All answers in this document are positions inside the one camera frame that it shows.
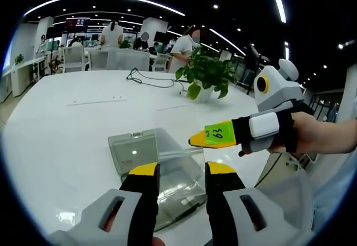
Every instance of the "person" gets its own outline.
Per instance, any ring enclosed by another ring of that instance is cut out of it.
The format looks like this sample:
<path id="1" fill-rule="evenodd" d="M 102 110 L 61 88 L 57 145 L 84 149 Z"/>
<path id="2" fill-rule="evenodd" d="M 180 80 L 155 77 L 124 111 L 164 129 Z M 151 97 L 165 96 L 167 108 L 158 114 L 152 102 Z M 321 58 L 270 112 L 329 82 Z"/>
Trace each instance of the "person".
<path id="1" fill-rule="evenodd" d="M 118 48 L 119 44 L 123 41 L 123 33 L 123 28 L 115 20 L 112 20 L 109 25 L 103 28 L 102 35 L 100 36 L 100 45 Z"/>
<path id="2" fill-rule="evenodd" d="M 78 37 L 74 37 L 73 40 L 69 43 L 68 47 L 76 47 L 76 46 L 82 46 L 82 43 L 80 42 L 80 39 Z"/>
<path id="3" fill-rule="evenodd" d="M 199 39 L 200 29 L 195 25 L 191 26 L 182 37 L 177 39 L 171 50 L 172 60 L 168 68 L 169 73 L 175 73 L 179 68 L 186 65 L 193 49 L 200 46 Z"/>
<path id="4" fill-rule="evenodd" d="M 41 36 L 41 43 L 38 46 L 38 49 L 36 51 L 37 54 L 43 53 L 46 51 L 47 43 L 46 43 L 46 36 L 42 35 Z"/>
<path id="5" fill-rule="evenodd" d="M 304 113 L 292 113 L 298 143 L 296 153 L 352 153 L 341 169 L 320 187 L 313 197 L 313 230 L 320 231 L 339 206 L 357 169 L 357 98 L 355 118 L 341 123 L 319 122 Z M 268 150 L 279 151 L 281 144 L 273 142 Z"/>
<path id="6" fill-rule="evenodd" d="M 154 42 L 154 46 L 151 46 L 149 48 L 149 53 L 152 55 L 157 55 L 157 51 L 156 51 L 157 47 L 158 47 L 158 42 Z"/>
<path id="7" fill-rule="evenodd" d="M 143 34 L 141 34 L 141 36 L 139 38 L 137 38 L 134 41 L 133 44 L 133 49 L 134 50 L 146 50 L 149 48 L 149 45 L 147 43 L 147 40 L 149 39 L 149 34 L 147 32 L 144 32 Z"/>

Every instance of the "black strap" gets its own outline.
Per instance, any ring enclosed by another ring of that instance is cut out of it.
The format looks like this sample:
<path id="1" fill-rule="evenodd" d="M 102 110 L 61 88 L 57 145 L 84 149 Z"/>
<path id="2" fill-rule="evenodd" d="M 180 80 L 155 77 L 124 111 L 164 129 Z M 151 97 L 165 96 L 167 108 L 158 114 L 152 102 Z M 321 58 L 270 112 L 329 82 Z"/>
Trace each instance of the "black strap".
<path id="1" fill-rule="evenodd" d="M 296 152 L 297 148 L 297 131 L 293 127 L 294 120 L 291 116 L 291 110 L 286 109 L 276 113 L 279 121 L 279 132 L 276 135 L 279 141 L 286 148 L 286 152 Z"/>
<path id="2" fill-rule="evenodd" d="M 246 144 L 253 140 L 250 133 L 249 119 L 250 117 L 248 116 L 232 120 L 235 142 L 237 144 Z"/>

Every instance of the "computer monitor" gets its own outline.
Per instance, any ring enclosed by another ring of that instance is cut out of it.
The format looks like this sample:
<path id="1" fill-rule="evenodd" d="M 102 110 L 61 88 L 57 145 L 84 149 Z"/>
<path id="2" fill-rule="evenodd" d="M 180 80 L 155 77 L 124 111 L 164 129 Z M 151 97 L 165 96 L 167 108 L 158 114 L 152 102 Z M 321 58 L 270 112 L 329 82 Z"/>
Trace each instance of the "computer monitor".
<path id="1" fill-rule="evenodd" d="M 90 18 L 68 18 L 66 20 L 64 33 L 81 33 L 88 29 Z"/>
<path id="2" fill-rule="evenodd" d="M 166 33 L 156 31 L 154 41 L 161 42 L 163 45 L 166 45 L 170 42 L 170 36 Z"/>
<path id="3" fill-rule="evenodd" d="M 47 29 L 47 33 L 46 33 L 46 39 L 51 39 L 51 38 L 57 38 L 57 37 L 61 37 L 62 36 L 62 27 L 60 26 L 53 26 L 53 27 L 49 27 Z"/>
<path id="4" fill-rule="evenodd" d="M 99 35 L 98 35 L 98 34 L 93 34 L 93 35 L 91 36 L 91 40 L 92 40 L 92 41 L 98 41 L 98 40 L 99 40 Z"/>

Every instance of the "sleeve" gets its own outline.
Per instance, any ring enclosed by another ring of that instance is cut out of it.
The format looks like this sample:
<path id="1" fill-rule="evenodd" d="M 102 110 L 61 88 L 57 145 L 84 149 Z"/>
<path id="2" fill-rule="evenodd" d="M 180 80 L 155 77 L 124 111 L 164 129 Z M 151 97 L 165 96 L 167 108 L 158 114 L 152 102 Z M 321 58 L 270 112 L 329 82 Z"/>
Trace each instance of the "sleeve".
<path id="1" fill-rule="evenodd" d="M 105 32 L 106 32 L 106 29 L 105 28 L 103 28 L 103 30 L 102 30 L 102 32 L 101 32 L 101 36 L 105 36 Z"/>
<path id="2" fill-rule="evenodd" d="M 178 38 L 175 45 L 173 46 L 172 54 L 182 54 L 185 50 L 185 40 L 182 37 Z"/>
<path id="3" fill-rule="evenodd" d="M 122 26 L 118 26 L 118 37 L 124 33 L 124 29 Z"/>

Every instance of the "white table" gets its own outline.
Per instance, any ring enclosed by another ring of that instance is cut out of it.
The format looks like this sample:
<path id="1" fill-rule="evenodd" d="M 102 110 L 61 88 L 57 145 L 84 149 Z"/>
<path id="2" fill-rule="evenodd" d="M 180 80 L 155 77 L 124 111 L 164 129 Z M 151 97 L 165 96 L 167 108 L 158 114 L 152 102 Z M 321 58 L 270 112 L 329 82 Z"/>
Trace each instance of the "white table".
<path id="1" fill-rule="evenodd" d="M 45 61 L 45 56 L 41 56 L 32 60 L 28 60 L 19 65 L 13 65 L 11 70 L 11 84 L 12 94 L 17 97 L 22 94 L 23 91 L 31 83 L 30 73 L 32 72 L 33 65 L 39 65 Z M 37 78 L 40 78 L 40 67 L 37 67 Z"/>
<path id="2" fill-rule="evenodd" d="M 142 73 L 173 78 L 168 73 Z M 140 85 L 126 81 L 128 74 L 87 71 L 44 77 L 11 114 L 2 137 L 4 160 L 20 197 L 46 234 L 70 229 L 79 222 L 82 209 L 120 187 L 109 136 L 154 128 L 152 117 L 160 108 L 193 105 L 201 128 L 257 111 L 254 99 L 232 87 L 224 99 L 215 99 L 214 93 L 209 103 L 195 104 L 179 95 L 180 85 Z M 99 103 L 80 104 L 93 101 Z M 269 153 L 238 157 L 240 149 L 204 149 L 205 161 L 226 163 L 251 187 Z M 203 245 L 211 238 L 205 207 L 156 236 L 166 245 Z"/>

